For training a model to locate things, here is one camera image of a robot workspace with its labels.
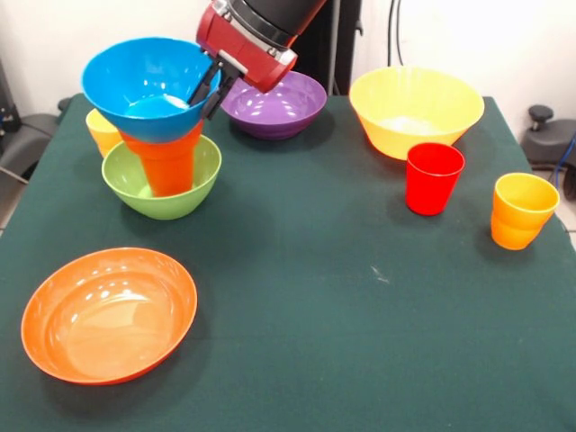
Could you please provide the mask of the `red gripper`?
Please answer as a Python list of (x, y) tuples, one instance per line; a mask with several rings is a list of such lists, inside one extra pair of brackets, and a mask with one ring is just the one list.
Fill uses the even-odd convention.
[[(196, 42), (214, 60), (204, 73), (187, 103), (200, 103), (211, 91), (212, 80), (220, 71), (218, 89), (208, 98), (201, 114), (210, 120), (220, 108), (235, 82), (245, 82), (262, 93), (272, 90), (293, 68), (297, 54), (288, 48), (277, 48), (257, 35), (233, 9), (231, 1), (212, 1), (202, 15)], [(222, 61), (232, 67), (222, 67)]]

